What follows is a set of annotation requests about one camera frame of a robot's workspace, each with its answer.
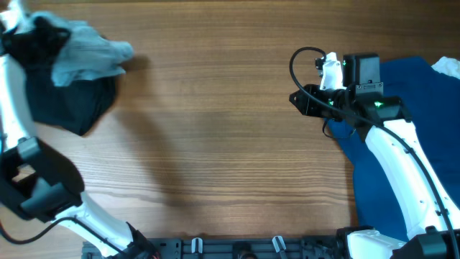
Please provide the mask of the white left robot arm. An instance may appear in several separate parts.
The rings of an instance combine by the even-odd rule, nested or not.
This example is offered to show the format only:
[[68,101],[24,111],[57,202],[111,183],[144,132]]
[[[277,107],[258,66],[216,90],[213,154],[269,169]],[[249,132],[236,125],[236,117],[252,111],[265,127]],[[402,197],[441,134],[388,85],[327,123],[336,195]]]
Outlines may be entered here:
[[1,28],[1,203],[24,220],[61,225],[94,245],[104,258],[160,258],[160,251],[129,223],[111,216],[85,191],[81,174],[63,154],[36,133],[25,86],[26,69],[52,64],[70,31],[35,18],[32,29]]

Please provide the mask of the light blue denim shorts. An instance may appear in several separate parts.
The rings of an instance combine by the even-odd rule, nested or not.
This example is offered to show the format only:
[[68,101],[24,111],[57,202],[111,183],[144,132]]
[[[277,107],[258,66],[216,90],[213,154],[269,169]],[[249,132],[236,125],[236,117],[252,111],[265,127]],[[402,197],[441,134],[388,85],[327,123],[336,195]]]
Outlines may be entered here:
[[52,65],[51,79],[57,87],[120,75],[125,72],[121,64],[134,57],[134,49],[128,42],[107,40],[86,21],[67,20],[52,12],[32,13],[21,23],[19,31],[34,29],[33,22],[39,18],[70,32]]

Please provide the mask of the folded black garment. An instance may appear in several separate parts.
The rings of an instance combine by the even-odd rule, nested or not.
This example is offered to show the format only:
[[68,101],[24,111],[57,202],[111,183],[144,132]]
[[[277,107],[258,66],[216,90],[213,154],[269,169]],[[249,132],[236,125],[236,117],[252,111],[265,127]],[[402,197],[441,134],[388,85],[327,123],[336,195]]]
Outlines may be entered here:
[[113,105],[116,77],[74,81],[58,87],[49,69],[29,70],[26,95],[34,121],[84,136]]

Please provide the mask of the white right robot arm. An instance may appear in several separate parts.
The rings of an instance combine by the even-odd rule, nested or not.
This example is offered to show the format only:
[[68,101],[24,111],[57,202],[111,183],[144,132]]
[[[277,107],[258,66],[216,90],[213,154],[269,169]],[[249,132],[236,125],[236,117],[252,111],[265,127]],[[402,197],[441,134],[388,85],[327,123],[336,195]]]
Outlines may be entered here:
[[289,96],[309,117],[346,122],[376,157],[397,199],[408,241],[388,237],[371,227],[337,232],[341,258],[458,258],[459,208],[447,194],[418,140],[413,118],[397,96],[383,94],[380,57],[376,53],[345,55],[316,48],[320,84],[300,83],[293,53],[289,72],[298,90]]

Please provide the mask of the white garment in pile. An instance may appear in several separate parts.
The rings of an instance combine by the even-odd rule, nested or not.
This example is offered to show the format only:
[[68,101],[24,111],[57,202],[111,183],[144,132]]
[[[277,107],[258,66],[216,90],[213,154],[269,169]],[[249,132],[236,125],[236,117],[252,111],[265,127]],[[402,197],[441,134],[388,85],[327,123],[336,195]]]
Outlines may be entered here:
[[460,61],[455,58],[443,56],[431,67],[438,73],[460,79]]

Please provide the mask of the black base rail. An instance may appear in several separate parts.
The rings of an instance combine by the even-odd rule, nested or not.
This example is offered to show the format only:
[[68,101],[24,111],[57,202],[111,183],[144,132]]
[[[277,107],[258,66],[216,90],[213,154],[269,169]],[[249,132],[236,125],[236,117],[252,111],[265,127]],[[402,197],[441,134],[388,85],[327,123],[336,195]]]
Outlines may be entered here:
[[168,259],[231,259],[236,250],[245,244],[258,258],[314,259],[343,258],[336,251],[337,241],[333,236],[306,236],[285,238],[275,236],[266,239],[203,239],[156,238],[151,243],[160,251],[162,258]]

